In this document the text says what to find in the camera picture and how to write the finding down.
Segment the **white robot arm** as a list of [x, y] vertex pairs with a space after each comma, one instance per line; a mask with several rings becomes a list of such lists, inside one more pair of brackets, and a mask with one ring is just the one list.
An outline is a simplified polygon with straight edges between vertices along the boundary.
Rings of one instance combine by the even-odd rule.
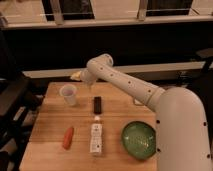
[[164, 89], [113, 68], [113, 58], [102, 54], [71, 75], [91, 86], [105, 80], [156, 114], [157, 171], [213, 171], [205, 108], [193, 91]]

